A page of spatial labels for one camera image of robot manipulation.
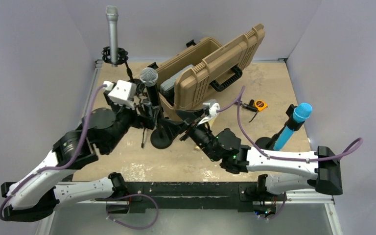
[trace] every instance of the case handle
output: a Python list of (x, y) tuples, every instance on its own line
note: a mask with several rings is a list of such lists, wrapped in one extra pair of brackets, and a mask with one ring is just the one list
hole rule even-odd
[(231, 71), (234, 72), (234, 75), (227, 79), (227, 81), (223, 82), (223, 84), (219, 84), (216, 80), (212, 81), (210, 85), (217, 91), (222, 92), (235, 81), (237, 81), (243, 75), (243, 71), (236, 65), (231, 68)]

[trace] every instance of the microphone head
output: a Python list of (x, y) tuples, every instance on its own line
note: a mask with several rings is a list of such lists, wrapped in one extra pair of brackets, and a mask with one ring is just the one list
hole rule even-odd
[(139, 76), (139, 79), (147, 87), (156, 85), (158, 81), (158, 73), (153, 68), (144, 68)]
[(118, 21), (119, 13), (118, 8), (115, 6), (107, 6), (106, 7), (106, 18), (107, 21)]
[(308, 103), (298, 105), (293, 111), (293, 119), (298, 123), (304, 122), (312, 113), (312, 106)]

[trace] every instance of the blue microphone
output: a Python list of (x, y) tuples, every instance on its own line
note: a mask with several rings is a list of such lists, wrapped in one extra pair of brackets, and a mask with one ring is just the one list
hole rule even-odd
[(293, 124), (299, 124), (304, 122), (306, 119), (309, 118), (310, 114), (312, 113), (312, 106), (308, 103), (302, 103), (298, 107), (293, 110), (293, 114), (286, 122), (286, 126), (284, 127), (282, 133), (279, 135), (279, 138), (275, 142), (273, 146), (273, 150), (279, 151), (281, 150), (286, 142), (292, 137), (293, 133), (295, 132), (295, 128), (293, 128)]

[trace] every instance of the blue cylinder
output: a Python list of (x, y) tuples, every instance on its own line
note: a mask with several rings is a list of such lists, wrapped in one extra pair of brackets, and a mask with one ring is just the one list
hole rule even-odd
[[(302, 103), (295, 108), (291, 118), (293, 118), (297, 123), (301, 123), (308, 119), (311, 113), (312, 106), (308, 103)], [(278, 140), (275, 142), (273, 149), (276, 151), (281, 150), (290, 137), (292, 137), (294, 132), (295, 131), (290, 130), (289, 127), (284, 127), (284, 130), (280, 134)]]

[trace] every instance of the blue cap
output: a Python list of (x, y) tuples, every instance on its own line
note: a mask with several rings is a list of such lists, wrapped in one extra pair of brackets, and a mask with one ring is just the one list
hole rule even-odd
[(293, 119), (298, 123), (304, 122), (312, 113), (312, 106), (308, 103), (302, 103), (293, 111)]

